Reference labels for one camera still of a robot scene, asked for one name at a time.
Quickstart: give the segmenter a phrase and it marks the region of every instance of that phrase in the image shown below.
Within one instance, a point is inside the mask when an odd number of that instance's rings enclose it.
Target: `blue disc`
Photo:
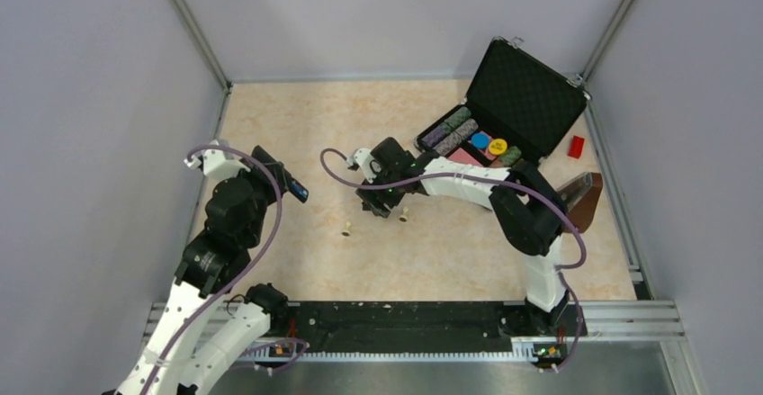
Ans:
[[[490,144],[490,137],[478,132],[471,136],[471,144],[477,149],[484,149]]]

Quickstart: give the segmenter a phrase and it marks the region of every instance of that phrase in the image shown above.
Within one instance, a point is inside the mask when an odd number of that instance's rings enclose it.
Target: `yellow round button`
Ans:
[[[495,155],[496,157],[499,155],[503,155],[504,152],[506,152],[508,149],[508,144],[503,139],[494,139],[490,142],[490,146],[488,146],[488,152],[492,155]]]

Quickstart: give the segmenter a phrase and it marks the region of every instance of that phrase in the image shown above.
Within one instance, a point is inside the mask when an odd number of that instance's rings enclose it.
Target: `gray wall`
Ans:
[[[711,393],[760,393],[763,0],[639,0],[593,79],[652,285]]]
[[[113,389],[168,291],[222,94],[167,0],[0,0],[0,382]]]
[[[490,38],[579,71],[620,0],[188,0],[229,78],[470,75]]]

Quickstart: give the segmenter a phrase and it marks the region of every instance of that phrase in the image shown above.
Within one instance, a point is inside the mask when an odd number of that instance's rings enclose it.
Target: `table surface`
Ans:
[[[392,136],[413,149],[414,137],[462,100],[468,80],[262,83],[234,85],[220,136],[251,151],[261,145],[284,162],[310,190],[304,205],[283,200],[283,220],[271,249],[238,284],[273,283],[295,301],[501,301],[525,297],[525,269],[504,238],[495,215],[446,197],[407,195],[408,222],[361,211],[355,190],[331,179],[320,166],[326,147],[345,154],[373,148]],[[572,135],[586,139],[580,159],[568,157]],[[339,157],[329,165],[344,169]],[[599,171],[581,117],[541,165],[553,186],[586,171]],[[207,184],[206,203],[215,183]],[[268,211],[264,233],[274,222]],[[203,211],[196,222],[202,227]],[[352,223],[351,236],[341,234]],[[602,193],[594,222],[583,235],[588,261],[567,272],[584,300],[634,300],[633,284],[615,220]],[[254,254],[258,248],[250,250]],[[565,234],[566,262],[578,259],[574,238]]]

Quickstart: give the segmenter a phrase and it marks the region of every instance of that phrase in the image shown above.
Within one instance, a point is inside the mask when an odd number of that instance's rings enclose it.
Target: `purple cable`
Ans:
[[[280,371],[287,370],[287,369],[291,368],[292,366],[294,366],[294,364],[297,363],[297,359],[301,358],[302,355],[305,354],[305,351],[308,349],[308,343],[305,340],[299,339],[299,338],[284,338],[284,339],[280,339],[278,341],[273,341],[272,343],[267,343],[267,344],[263,344],[261,346],[248,348],[247,350],[244,350],[244,352],[241,354],[240,357],[252,355],[254,353],[259,352],[260,350],[265,350],[267,348],[274,347],[274,346],[282,346],[284,344],[299,344],[299,345],[302,346],[302,349],[299,352],[297,352],[297,354],[295,356],[292,356],[288,361],[286,361],[283,365],[279,366],[278,368],[272,368],[273,369],[273,373],[278,373]],[[241,369],[245,369],[245,368],[246,369],[254,369],[252,365],[246,364],[246,365],[231,366],[228,369],[228,371],[241,370]]]
[[[342,159],[347,160],[347,157],[345,157],[345,154],[340,152],[337,149],[334,148],[325,148],[320,151],[320,164],[323,166],[323,169],[326,170],[326,173],[328,173],[329,176],[337,180],[339,183],[351,186],[353,188],[361,189],[361,190],[370,190],[370,191],[379,191],[379,190],[388,190],[390,188],[395,188],[398,186],[404,186],[408,184],[414,184],[416,182],[420,182],[424,179],[434,179],[436,177],[460,177],[461,179],[466,179],[469,181],[474,182],[480,182],[483,184],[494,184],[498,186],[505,186],[508,188],[513,188],[517,191],[520,191],[522,193],[526,193],[527,195],[530,195],[534,197],[539,202],[543,203],[546,207],[548,207],[551,212],[553,212],[554,215],[556,215],[559,220],[561,220],[561,223],[564,224],[564,226],[567,228],[567,230],[572,233],[572,236],[575,238],[575,241],[578,242],[578,247],[580,247],[580,259],[575,262],[568,265],[556,265],[556,269],[559,273],[559,281],[561,282],[561,285],[570,291],[570,296],[572,296],[572,299],[575,301],[575,311],[578,313],[578,326],[575,329],[575,338],[572,340],[572,346],[570,346],[570,353],[567,355],[567,357],[564,359],[564,361],[559,364],[555,371],[559,372],[563,368],[567,366],[567,363],[570,361],[571,357],[575,353],[575,350],[578,348],[578,341],[580,339],[580,334],[583,331],[583,309],[580,307],[580,302],[578,301],[578,295],[575,294],[575,292],[570,288],[570,285],[567,283],[567,280],[564,279],[564,275],[561,273],[562,269],[577,269],[581,266],[583,266],[586,263],[586,259],[588,258],[588,251],[586,250],[586,244],[583,242],[583,237],[580,235],[580,232],[578,232],[578,229],[575,227],[574,224],[572,224],[572,221],[570,221],[569,218],[562,212],[558,207],[556,207],[555,204],[553,204],[552,201],[545,198],[542,194],[538,193],[536,190],[532,188],[528,188],[526,186],[520,185],[520,184],[514,184],[513,182],[509,181],[500,181],[498,179],[488,179],[486,177],[479,177],[479,176],[473,176],[473,175],[461,175],[458,173],[432,173],[428,175],[421,175],[417,177],[411,177],[409,179],[404,179],[402,181],[393,182],[391,184],[383,184],[383,185],[364,185],[364,184],[356,184],[354,182],[347,181],[346,179],[339,177],[337,174],[331,171],[330,168],[328,168],[328,165],[326,164],[326,154],[332,153],[339,155]]]
[[[179,329],[177,329],[177,332],[175,332],[174,335],[172,335],[171,338],[169,338],[169,341],[167,342],[167,345],[162,350],[162,352],[159,354],[159,360],[166,359],[166,356],[169,354],[172,347],[175,345],[177,340],[180,338],[180,336],[185,332],[186,329],[188,329],[189,326],[191,326],[191,323],[193,323],[194,320],[199,318],[200,315],[204,311],[206,311],[213,302],[215,302],[217,299],[221,298],[225,295],[225,292],[229,291],[236,283],[241,281],[242,278],[247,276],[249,271],[252,270],[253,267],[257,263],[259,263],[260,259],[265,255],[265,252],[267,251],[267,248],[270,247],[270,245],[273,243],[273,239],[275,239],[275,232],[278,231],[278,227],[281,225],[281,214],[283,212],[283,204],[281,202],[281,190],[278,188],[278,182],[275,181],[275,178],[270,173],[270,171],[259,161],[254,159],[252,156],[250,156],[246,152],[242,152],[240,150],[229,148],[227,146],[220,146],[220,145],[200,145],[196,148],[191,149],[190,152],[188,152],[188,155],[186,156],[186,159],[191,159],[196,153],[206,150],[206,149],[214,149],[214,150],[220,150],[222,152],[228,152],[233,155],[238,155],[239,157],[244,158],[246,161],[252,164],[257,170],[261,171],[265,177],[267,177],[268,182],[270,182],[270,185],[273,187],[274,194],[275,194],[275,223],[273,224],[273,229],[270,231],[270,235],[265,240],[265,243],[262,245],[262,248],[260,248],[260,251],[257,253],[255,258],[252,259],[251,262],[247,265],[247,267],[244,268],[243,271],[241,271],[240,274],[236,276],[236,278],[233,278],[230,280],[230,283],[226,284],[225,287],[221,288],[219,292],[213,294],[206,302],[202,304],[201,307],[199,307],[196,311],[191,314],[190,317],[181,325]],[[154,368],[151,370],[151,373],[148,374],[148,378],[146,379],[146,382],[143,385],[143,389],[140,390],[140,395],[146,395],[148,394],[148,389],[151,387],[151,384],[153,384],[154,379],[157,377],[157,374],[159,373],[159,367],[158,365],[154,365]]]

